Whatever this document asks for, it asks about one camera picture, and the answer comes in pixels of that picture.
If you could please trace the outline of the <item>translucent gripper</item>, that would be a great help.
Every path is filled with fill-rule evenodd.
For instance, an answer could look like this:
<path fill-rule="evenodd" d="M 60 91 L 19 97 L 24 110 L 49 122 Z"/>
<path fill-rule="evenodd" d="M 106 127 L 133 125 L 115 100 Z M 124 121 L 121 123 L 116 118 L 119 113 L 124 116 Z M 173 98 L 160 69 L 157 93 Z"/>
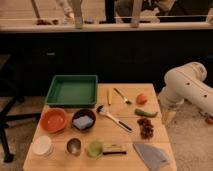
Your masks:
<path fill-rule="evenodd" d="M 174 116 L 177 113 L 177 110 L 180 108 L 180 104 L 175 104 L 175 105 L 161 105 L 162 109 L 162 123 L 164 125 L 168 125 Z"/>

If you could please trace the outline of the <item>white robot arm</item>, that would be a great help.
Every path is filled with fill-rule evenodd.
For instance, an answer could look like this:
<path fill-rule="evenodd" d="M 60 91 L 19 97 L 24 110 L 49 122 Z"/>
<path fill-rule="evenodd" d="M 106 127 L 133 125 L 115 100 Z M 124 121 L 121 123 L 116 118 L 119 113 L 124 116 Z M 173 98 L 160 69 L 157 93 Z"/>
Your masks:
<path fill-rule="evenodd" d="M 207 70 L 199 62 L 175 67 L 165 74 L 165 86 L 158 95 L 163 124 L 174 118 L 184 100 L 196 105 L 205 121 L 213 124 L 213 88 L 204 83 L 206 77 Z"/>

